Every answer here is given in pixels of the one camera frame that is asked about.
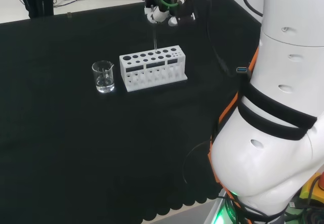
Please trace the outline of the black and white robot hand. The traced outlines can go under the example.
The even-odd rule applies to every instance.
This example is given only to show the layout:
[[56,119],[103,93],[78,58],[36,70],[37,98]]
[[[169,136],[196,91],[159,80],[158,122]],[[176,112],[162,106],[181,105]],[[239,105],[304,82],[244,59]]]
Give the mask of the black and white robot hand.
[[152,24],[167,23],[170,27],[194,24],[196,15],[192,0],[167,7],[160,0],[145,0],[144,14]]

